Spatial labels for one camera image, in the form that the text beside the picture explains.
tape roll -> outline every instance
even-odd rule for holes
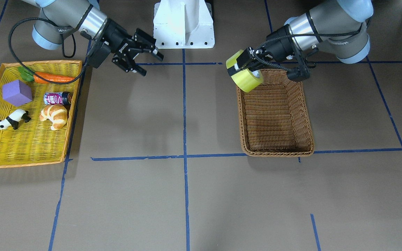
[[[226,61],[226,67],[229,69],[237,63],[237,58],[243,53],[239,50]],[[231,76],[235,84],[244,92],[250,92],[259,84],[263,83],[263,76],[260,70],[250,71],[249,69],[241,70]]]

panda figurine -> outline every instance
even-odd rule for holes
[[[30,117],[28,115],[28,111],[24,111],[23,109],[16,109],[13,113],[7,116],[7,118],[5,118],[4,120],[0,120],[0,130],[6,130],[10,126],[13,127],[13,130],[17,130],[19,121],[21,121],[22,119],[24,119],[25,123],[30,121]]]

wicker basket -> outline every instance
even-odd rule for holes
[[[34,71],[43,71],[64,76],[77,76],[82,70],[79,60],[54,60],[25,62]],[[0,119],[5,119],[18,108],[29,111],[32,118],[28,123],[20,123],[18,130],[12,127],[0,130],[0,168],[23,167],[63,162],[66,157],[75,103],[79,92],[79,81],[71,84],[26,83],[32,89],[32,102],[15,107],[2,98],[2,86],[21,79],[18,63],[3,63],[0,67]],[[51,131],[49,120],[41,122],[39,115],[45,107],[45,92],[71,92],[73,98],[68,111],[68,122],[60,130]]]
[[[245,93],[237,87],[241,148],[249,156],[300,157],[314,152],[303,84],[286,72],[264,69],[263,84]]]

panda head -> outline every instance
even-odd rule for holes
[[[1,120],[0,119],[0,130],[6,130],[10,126],[10,123],[7,119]]]

croissant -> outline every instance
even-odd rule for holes
[[[61,104],[47,105],[40,114],[40,121],[52,121],[51,130],[56,131],[67,123],[67,110]]]

